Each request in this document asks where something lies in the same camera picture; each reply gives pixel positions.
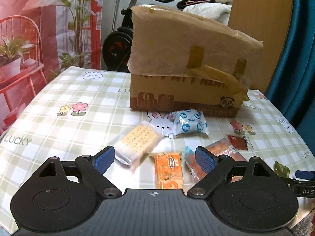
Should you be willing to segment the green candy wrapper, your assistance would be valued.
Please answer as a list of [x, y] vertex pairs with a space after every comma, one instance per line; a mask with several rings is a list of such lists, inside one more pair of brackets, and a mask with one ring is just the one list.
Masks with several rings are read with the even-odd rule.
[[273, 170], [279, 177], [288, 178], [290, 175], [290, 169], [277, 161], [273, 164]]

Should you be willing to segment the small red sauce packet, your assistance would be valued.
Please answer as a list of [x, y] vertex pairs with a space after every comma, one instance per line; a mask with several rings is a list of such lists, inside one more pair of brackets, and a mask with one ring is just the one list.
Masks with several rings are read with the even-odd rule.
[[235, 136], [235, 135], [228, 135], [229, 142], [234, 146], [237, 150], [242, 151], [253, 151], [253, 145], [251, 144], [250, 140], [246, 136]]

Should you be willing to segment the orange biscuit packet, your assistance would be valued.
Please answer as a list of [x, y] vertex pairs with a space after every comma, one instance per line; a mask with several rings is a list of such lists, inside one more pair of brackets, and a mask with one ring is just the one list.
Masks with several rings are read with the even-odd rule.
[[181, 155], [177, 152], [153, 153], [157, 189], [184, 189]]

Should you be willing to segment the checkered lucky tablecloth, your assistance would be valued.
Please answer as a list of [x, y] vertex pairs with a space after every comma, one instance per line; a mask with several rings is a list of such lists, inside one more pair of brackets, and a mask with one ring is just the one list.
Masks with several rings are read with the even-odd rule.
[[[130, 75], [68, 68], [42, 89], [1, 136], [1, 228], [17, 226], [10, 202], [21, 185], [49, 157], [74, 160], [115, 144], [144, 120], [165, 122], [164, 114], [132, 111]], [[314, 170], [314, 156], [298, 132], [260, 92], [250, 90], [235, 118], [207, 118], [209, 134], [182, 134], [161, 140], [155, 152], [208, 146], [228, 135], [244, 135], [251, 149], [245, 159], [278, 162], [291, 173]]]

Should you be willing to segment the white blue patterned packet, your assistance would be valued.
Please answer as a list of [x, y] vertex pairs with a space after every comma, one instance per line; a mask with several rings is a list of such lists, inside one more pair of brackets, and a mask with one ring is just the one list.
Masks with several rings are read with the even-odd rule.
[[174, 136], [190, 133], [203, 133], [209, 136], [208, 124], [202, 111], [186, 109], [171, 112], [169, 116]]

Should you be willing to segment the cracker pack clear wrapper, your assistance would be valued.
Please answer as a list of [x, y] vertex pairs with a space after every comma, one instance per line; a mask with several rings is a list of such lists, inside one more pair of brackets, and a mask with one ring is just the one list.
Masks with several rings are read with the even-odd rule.
[[134, 171], [142, 157], [151, 152], [162, 138], [160, 128], [143, 121], [114, 144], [115, 158]]

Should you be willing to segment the teal curtain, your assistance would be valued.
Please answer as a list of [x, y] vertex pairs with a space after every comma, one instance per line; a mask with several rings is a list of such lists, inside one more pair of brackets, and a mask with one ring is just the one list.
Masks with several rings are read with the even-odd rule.
[[293, 0], [287, 39], [266, 96], [313, 149], [314, 0]]

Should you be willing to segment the taped cardboard box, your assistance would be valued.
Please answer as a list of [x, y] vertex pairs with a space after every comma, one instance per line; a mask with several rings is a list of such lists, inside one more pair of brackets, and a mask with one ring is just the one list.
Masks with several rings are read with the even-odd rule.
[[157, 5], [132, 9], [130, 108], [235, 117], [263, 43], [219, 22]]

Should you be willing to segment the black exercise bike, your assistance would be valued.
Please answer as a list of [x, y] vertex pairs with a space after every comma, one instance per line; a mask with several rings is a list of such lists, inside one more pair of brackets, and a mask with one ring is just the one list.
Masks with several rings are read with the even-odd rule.
[[[171, 3], [175, 0], [152, 0], [160, 3]], [[130, 0], [129, 6], [121, 11], [123, 15], [122, 25], [115, 29], [116, 17], [120, 0], [116, 0], [112, 22], [112, 32], [105, 38], [102, 47], [103, 60], [109, 71], [128, 73], [128, 60], [131, 54], [133, 40], [133, 21], [131, 8], [137, 0]]]

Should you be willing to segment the red printed backdrop cloth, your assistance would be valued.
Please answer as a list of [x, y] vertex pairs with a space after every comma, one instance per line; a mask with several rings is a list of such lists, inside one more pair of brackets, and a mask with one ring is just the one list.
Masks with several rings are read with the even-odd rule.
[[103, 0], [1, 0], [1, 131], [69, 67], [100, 69]]

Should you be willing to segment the wooden headboard panel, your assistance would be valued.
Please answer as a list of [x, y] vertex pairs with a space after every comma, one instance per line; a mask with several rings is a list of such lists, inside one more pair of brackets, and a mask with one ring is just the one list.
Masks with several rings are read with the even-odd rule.
[[293, 0], [233, 0], [228, 26], [263, 42], [252, 89], [266, 92], [286, 42]]

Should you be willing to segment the white quilted jacket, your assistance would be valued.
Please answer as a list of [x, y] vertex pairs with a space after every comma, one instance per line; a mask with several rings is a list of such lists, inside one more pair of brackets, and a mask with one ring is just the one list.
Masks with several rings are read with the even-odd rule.
[[181, 0], [177, 9], [228, 25], [233, 0]]

